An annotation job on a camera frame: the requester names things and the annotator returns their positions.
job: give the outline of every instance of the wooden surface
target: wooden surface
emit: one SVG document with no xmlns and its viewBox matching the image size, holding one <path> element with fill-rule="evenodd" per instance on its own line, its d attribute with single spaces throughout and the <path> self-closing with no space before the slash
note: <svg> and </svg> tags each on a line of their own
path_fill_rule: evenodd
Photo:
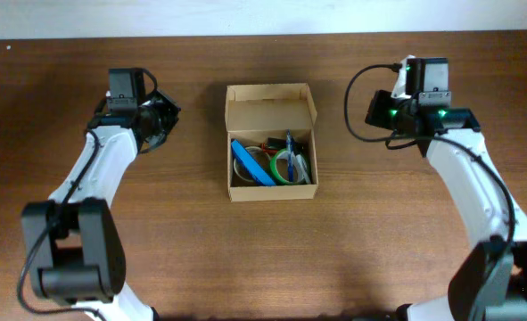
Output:
<svg viewBox="0 0 527 321">
<path fill-rule="evenodd" d="M 343 125 L 353 74 L 407 54 L 449 57 L 454 105 L 473 110 L 527 212 L 527 31 L 0 41 L 0 320 L 43 319 L 15 300 L 21 209 L 69 173 L 111 67 L 148 68 L 183 107 L 112 205 L 128 282 L 162 315 L 313 317 L 446 293 L 469 249 L 445 185 L 416 149 L 363 144 Z M 394 79 L 377 70 L 356 84 L 361 132 L 383 132 L 363 119 Z M 317 105 L 316 199 L 232 204 L 226 85 L 288 82 L 308 82 Z"/>
</svg>

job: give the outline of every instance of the cardboard box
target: cardboard box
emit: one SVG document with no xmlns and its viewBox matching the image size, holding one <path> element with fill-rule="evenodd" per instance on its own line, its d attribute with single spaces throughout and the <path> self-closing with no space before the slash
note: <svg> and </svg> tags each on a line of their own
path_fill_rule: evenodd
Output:
<svg viewBox="0 0 527 321">
<path fill-rule="evenodd" d="M 307 84 L 228 86 L 226 96 L 227 189 L 232 202 L 312 199 L 318 188 L 313 125 L 317 110 Z M 286 130 L 308 144 L 310 185 L 234 186 L 231 141 L 261 145 L 268 137 L 285 139 Z"/>
</svg>

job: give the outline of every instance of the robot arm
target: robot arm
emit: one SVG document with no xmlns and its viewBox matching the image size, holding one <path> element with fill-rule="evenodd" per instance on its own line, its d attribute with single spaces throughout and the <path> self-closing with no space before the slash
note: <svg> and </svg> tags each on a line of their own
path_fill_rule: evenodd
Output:
<svg viewBox="0 0 527 321">
<path fill-rule="evenodd" d="M 144 74 L 154 82 L 148 95 Z M 29 203 L 22 212 L 27 252 L 33 252 L 31 285 L 37 297 L 81 309 L 95 320 L 152 321 L 158 319 L 154 309 L 125 283 L 124 251 L 109 208 L 128 165 L 166 141 L 180 109 L 147 70 L 110 70 L 109 77 L 111 91 L 88 123 L 85 148 L 72 171 L 49 201 Z M 80 234 L 81 247 L 60 248 L 56 241 L 70 233 Z"/>
<path fill-rule="evenodd" d="M 527 216 L 510 193 L 503 193 L 474 115 L 450 108 L 447 59 L 409 56 L 392 69 L 399 73 L 394 90 L 376 92 L 366 123 L 393 130 L 387 146 L 392 137 L 414 139 L 446 184 L 473 249 L 451 280 L 448 296 L 402 306 L 399 320 L 527 320 Z M 514 226 L 509 226 L 509 202 Z M 515 267 L 519 274 L 512 273 Z"/>
</svg>

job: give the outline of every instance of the black joint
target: black joint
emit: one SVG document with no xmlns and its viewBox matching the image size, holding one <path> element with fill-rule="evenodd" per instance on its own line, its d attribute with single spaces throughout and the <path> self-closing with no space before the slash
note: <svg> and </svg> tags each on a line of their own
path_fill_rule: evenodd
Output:
<svg viewBox="0 0 527 321">
<path fill-rule="evenodd" d="M 107 98 L 109 111 L 136 111 L 144 103 L 146 89 L 140 68 L 109 70 L 111 96 Z"/>
<path fill-rule="evenodd" d="M 41 243 L 30 268 L 35 271 L 30 279 L 36 296 L 60 305 L 79 300 L 111 302 L 124 284 L 126 261 L 106 201 L 89 198 L 61 205 L 53 201 L 28 204 L 21 214 L 28 252 L 53 224 L 56 228 Z M 57 246 L 56 240 L 67 238 L 70 231 L 80 234 L 81 246 Z"/>
<path fill-rule="evenodd" d="M 485 314 L 488 320 L 527 319 L 527 242 L 507 244 L 499 235 L 490 239 L 473 248 L 449 283 L 452 316 L 456 320 L 482 320 Z M 521 273 L 513 275 L 513 267 Z"/>
</svg>

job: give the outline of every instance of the tape roll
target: tape roll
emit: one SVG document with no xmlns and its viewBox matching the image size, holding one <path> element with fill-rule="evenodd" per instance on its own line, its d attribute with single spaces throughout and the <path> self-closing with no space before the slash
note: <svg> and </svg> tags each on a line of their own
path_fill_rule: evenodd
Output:
<svg viewBox="0 0 527 321">
<path fill-rule="evenodd" d="M 297 181 L 296 182 L 289 182 L 287 179 L 281 176 L 279 171 L 277 170 L 277 161 L 278 160 L 286 160 L 288 158 L 289 152 L 287 152 L 287 149 L 282 149 L 281 151 L 277 152 L 275 156 L 273 156 L 273 159 L 271 159 L 271 174 L 273 175 L 273 178 L 276 179 L 279 183 L 283 185 L 300 185 L 302 182 L 305 181 L 305 177 L 303 176 L 303 168 L 299 164 L 299 162 L 293 158 L 293 166 L 295 167 L 295 170 L 297 171 Z M 304 162 L 303 166 L 307 167 L 307 161 L 304 157 L 302 157 L 302 161 Z"/>
<path fill-rule="evenodd" d="M 253 156 L 253 159 L 255 159 L 262 168 L 268 169 L 269 162 L 271 162 L 271 156 L 269 156 L 266 152 L 263 152 L 263 150 L 257 146 L 248 146 L 245 147 L 245 150 L 249 152 L 251 156 Z M 263 158 L 265 162 L 259 161 L 259 158 L 257 157 L 258 155 L 264 155 Z M 247 170 L 237 162 L 237 159 L 234 159 L 234 173 L 244 182 L 255 183 L 255 180 L 253 180 Z"/>
</svg>

